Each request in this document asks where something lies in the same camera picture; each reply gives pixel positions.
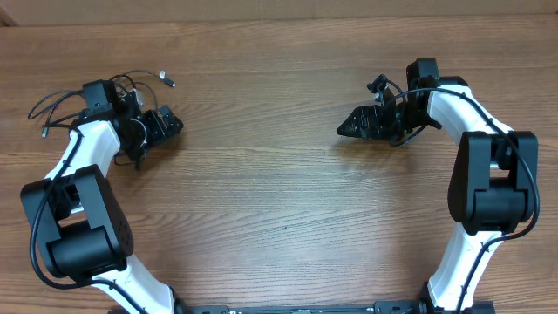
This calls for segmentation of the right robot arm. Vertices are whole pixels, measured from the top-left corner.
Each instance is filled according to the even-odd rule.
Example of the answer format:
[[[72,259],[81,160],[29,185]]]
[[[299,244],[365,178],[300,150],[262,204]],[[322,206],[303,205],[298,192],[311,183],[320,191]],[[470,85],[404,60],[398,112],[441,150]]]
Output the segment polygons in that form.
[[[493,313],[475,289],[494,251],[538,221],[538,140],[499,122],[459,76],[442,76],[433,58],[406,68],[402,90],[384,74],[367,85],[375,103],[355,108],[340,136],[401,147],[426,127],[444,129],[458,147],[447,192],[454,228],[439,267],[416,300],[377,301],[372,313]]]

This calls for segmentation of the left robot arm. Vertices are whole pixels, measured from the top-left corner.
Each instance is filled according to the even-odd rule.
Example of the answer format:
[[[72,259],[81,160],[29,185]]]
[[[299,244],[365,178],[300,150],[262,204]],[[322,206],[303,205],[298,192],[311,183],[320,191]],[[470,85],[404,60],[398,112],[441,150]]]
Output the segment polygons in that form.
[[[107,179],[121,155],[139,167],[151,147],[181,133],[182,121],[168,106],[142,110],[136,86],[115,78],[57,95],[48,112],[73,96],[82,97],[85,108],[46,119],[45,132],[67,130],[68,147],[41,181],[20,193],[33,271],[56,290],[97,288],[129,313],[187,312],[174,289],[135,255],[131,227]]]

